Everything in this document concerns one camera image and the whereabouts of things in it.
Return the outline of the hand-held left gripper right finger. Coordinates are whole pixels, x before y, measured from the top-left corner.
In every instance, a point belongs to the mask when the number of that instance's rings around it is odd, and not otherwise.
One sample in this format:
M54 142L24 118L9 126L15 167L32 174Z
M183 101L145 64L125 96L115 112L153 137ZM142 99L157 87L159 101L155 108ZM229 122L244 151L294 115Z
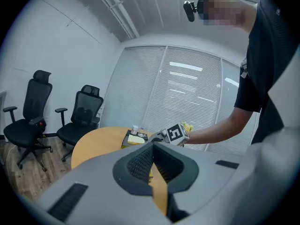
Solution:
M241 155L153 144L153 199L172 223L196 213L228 182Z

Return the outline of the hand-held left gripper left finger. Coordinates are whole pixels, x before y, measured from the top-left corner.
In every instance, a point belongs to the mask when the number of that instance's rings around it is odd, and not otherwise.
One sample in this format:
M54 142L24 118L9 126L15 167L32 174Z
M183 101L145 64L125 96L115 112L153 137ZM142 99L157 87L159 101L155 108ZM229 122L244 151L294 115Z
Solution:
M38 199L67 225L166 225L148 184L157 148L149 142L93 157L52 184Z

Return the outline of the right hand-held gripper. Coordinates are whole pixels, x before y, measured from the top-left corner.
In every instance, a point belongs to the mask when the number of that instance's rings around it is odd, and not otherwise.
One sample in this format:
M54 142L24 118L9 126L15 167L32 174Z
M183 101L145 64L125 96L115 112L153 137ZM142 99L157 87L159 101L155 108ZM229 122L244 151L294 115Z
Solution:
M183 147L189 140L189 136L184 126L180 123L174 124L169 128L162 129L160 132L150 136L150 142L166 142L174 146Z

